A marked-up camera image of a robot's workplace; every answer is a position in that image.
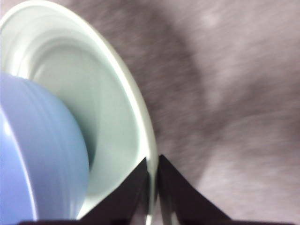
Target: gray carpet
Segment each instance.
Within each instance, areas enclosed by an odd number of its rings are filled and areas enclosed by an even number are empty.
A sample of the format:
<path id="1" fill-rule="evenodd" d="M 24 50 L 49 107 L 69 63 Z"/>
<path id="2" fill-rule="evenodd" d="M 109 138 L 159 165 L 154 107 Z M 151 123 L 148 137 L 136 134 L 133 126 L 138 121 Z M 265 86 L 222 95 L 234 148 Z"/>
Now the gray carpet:
<path id="1" fill-rule="evenodd" d="M 300 224 L 300 1 L 55 2 L 115 47 L 197 190 L 234 219 Z"/>

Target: light green plate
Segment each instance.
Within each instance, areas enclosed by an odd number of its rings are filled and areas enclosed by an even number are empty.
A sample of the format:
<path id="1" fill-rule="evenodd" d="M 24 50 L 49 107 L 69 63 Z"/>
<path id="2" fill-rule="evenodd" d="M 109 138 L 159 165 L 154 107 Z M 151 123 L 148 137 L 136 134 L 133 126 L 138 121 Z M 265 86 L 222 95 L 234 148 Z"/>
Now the light green plate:
<path id="1" fill-rule="evenodd" d="M 1 71 L 31 79 L 73 113 L 87 144 L 84 216 L 147 158 L 151 223 L 158 155 L 141 93 L 123 61 L 87 22 L 48 1 L 27 1 L 1 20 Z"/>

